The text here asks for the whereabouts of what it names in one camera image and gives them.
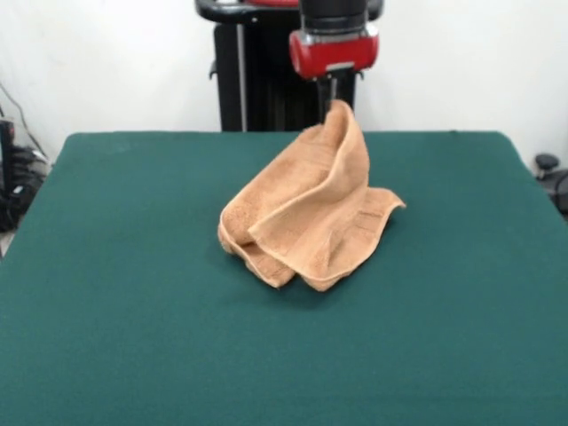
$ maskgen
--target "tan towel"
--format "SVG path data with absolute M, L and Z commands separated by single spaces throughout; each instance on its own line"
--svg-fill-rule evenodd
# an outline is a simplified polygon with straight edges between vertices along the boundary
M 301 133 L 221 213 L 223 248 L 272 287 L 295 273 L 326 291 L 375 251 L 389 215 L 404 207 L 369 188 L 369 157 L 351 108 L 334 101 L 323 125 Z

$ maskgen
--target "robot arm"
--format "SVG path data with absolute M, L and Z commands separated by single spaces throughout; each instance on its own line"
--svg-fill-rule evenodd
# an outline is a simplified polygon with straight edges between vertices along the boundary
M 379 3 L 379 13 L 383 2 Z M 319 118 L 325 119 L 338 86 L 374 65 L 379 36 L 368 23 L 367 0 L 300 0 L 302 28 L 290 35 L 296 72 L 319 90 Z

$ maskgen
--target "green felt surface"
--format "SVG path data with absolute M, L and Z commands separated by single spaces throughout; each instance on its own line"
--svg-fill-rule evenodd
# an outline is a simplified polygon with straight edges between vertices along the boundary
M 319 294 L 217 242 L 292 138 L 71 137 L 0 267 L 0 425 L 566 424 L 568 232 L 510 142 L 367 135 L 408 208 Z

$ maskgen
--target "black device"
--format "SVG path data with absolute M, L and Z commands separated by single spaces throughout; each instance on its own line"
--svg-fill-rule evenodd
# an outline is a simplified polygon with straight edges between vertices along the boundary
M 559 170 L 560 160 L 551 154 L 537 155 L 535 162 L 540 185 L 558 210 L 568 215 L 568 169 Z
M 45 180 L 41 157 L 32 148 L 14 144 L 12 122 L 0 118 L 0 233 L 15 230 Z
M 350 49 L 345 43 L 364 36 L 383 12 L 383 0 L 195 0 L 195 6 L 217 23 L 210 75 L 217 75 L 223 131 L 302 130 L 321 121 L 331 98 L 353 107 L 360 69 L 332 70 L 331 57 L 341 58 Z M 294 33 L 307 68 L 291 58 Z M 327 58 L 329 73 L 314 74 Z

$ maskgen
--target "towel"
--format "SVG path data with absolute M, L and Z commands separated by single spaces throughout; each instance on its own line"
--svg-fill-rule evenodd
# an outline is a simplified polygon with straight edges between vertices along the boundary
M 326 291 L 374 252 L 391 212 L 405 203 L 369 188 L 369 156 L 351 107 L 334 100 L 223 209 L 218 238 L 262 281 L 295 274 Z

